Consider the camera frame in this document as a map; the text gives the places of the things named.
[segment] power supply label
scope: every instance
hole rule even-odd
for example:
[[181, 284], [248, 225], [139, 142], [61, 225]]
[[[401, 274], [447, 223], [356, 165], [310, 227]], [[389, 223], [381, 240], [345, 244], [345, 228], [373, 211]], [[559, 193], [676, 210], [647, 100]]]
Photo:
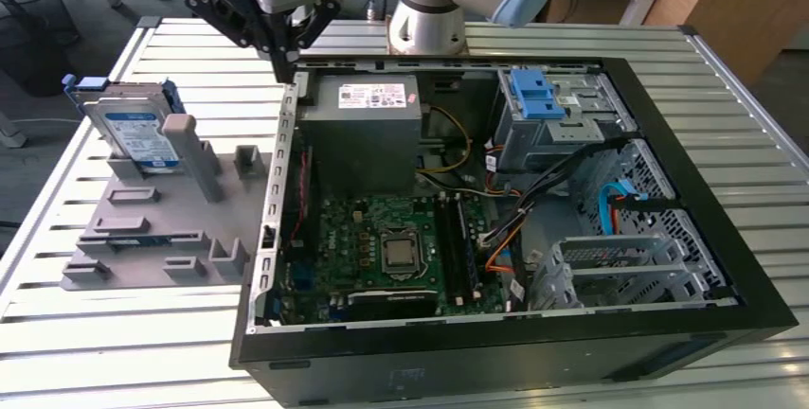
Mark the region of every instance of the power supply label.
[[161, 133], [161, 120], [153, 113], [109, 113], [105, 115], [115, 140], [130, 158], [146, 168], [173, 168], [178, 154]]
[[344, 84], [341, 109], [406, 108], [405, 84]]

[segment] ram slot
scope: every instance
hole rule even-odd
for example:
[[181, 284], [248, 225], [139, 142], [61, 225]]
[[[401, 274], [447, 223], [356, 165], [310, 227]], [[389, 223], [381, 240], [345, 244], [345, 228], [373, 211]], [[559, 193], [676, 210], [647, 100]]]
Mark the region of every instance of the ram slot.
[[465, 215], [465, 203], [461, 202], [460, 198], [456, 198], [456, 210], [459, 211], [457, 223], [463, 232], [463, 250], [465, 257], [465, 268], [467, 268], [467, 279], [471, 290], [471, 295], [475, 300], [481, 298], [481, 292], [477, 291], [481, 280], [479, 278], [479, 265], [476, 263], [476, 248], [472, 243], [472, 237], [469, 229], [467, 228], [467, 215]]
[[435, 212], [444, 269], [444, 291], [448, 303], [461, 306], [472, 299], [473, 287], [467, 270], [465, 224], [461, 224], [459, 201], [439, 197], [435, 201]]

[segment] yellow wire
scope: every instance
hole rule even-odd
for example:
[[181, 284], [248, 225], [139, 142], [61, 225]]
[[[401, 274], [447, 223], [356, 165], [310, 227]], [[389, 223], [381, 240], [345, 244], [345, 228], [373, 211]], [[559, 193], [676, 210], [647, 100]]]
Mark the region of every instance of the yellow wire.
[[459, 119], [451, 113], [447, 112], [447, 110], [444, 108], [441, 108], [440, 106], [431, 106], [431, 107], [435, 109], [439, 109], [444, 113], [447, 118], [451, 119], [451, 121], [456, 124], [456, 126], [461, 130], [461, 133], [465, 134], [467, 152], [465, 152], [465, 157], [461, 159], [461, 161], [459, 163], [456, 163], [455, 165], [451, 165], [451, 166], [445, 166], [444, 168], [418, 169], [417, 172], [423, 173], [423, 174], [435, 174], [437, 172], [448, 172], [449, 170], [453, 170], [455, 168], [461, 166], [464, 163], [467, 163], [467, 160], [469, 159], [469, 155], [472, 154], [472, 141], [469, 140], [469, 133], [467, 132], [465, 126], [461, 124]]

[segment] floor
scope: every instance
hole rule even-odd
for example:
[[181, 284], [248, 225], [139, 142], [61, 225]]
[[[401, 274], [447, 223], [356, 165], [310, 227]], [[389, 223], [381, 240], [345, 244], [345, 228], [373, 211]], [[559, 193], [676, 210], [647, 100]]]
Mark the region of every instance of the floor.
[[[139, 16], [189, 17], [181, 0], [123, 0], [111, 9], [106, 0], [63, 0], [83, 39], [69, 48], [69, 56], [82, 75], [103, 76], [115, 64]], [[349, 0], [348, 16], [364, 16], [364, 0]], [[809, 151], [809, 96], [803, 91], [809, 80], [809, 52], [786, 52], [752, 92], [783, 124], [796, 142]], [[11, 120], [81, 118], [63, 96], [31, 98], [0, 72], [0, 112]], [[22, 222], [51, 170], [59, 160], [78, 123], [67, 121], [19, 122], [29, 135], [23, 149], [0, 148], [0, 221]], [[13, 229], [0, 228], [0, 252], [13, 240]]]

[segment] ventilation grille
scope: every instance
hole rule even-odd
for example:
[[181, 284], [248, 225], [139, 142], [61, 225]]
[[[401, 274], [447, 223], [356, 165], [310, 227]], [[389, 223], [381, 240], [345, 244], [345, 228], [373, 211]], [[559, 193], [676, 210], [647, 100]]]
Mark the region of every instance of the ventilation grille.
[[[605, 153], [599, 159], [591, 158], [572, 178], [572, 193], [577, 194], [584, 201], [580, 204], [580, 211], [585, 234], [605, 234], [599, 216], [599, 192], [607, 183], [617, 182], [620, 179], [628, 179], [637, 191], [649, 193], [651, 197], [675, 198], [675, 191], [647, 143], [643, 140], [633, 140], [621, 151]], [[683, 210], [668, 210], [660, 213], [621, 210], [619, 218], [619, 229], [624, 234], [663, 233], [679, 239], [688, 250], [684, 260], [691, 263], [702, 263], [707, 269], [703, 277], [708, 285], [712, 288], [726, 286], [726, 278], [716, 267], [708, 247]]]

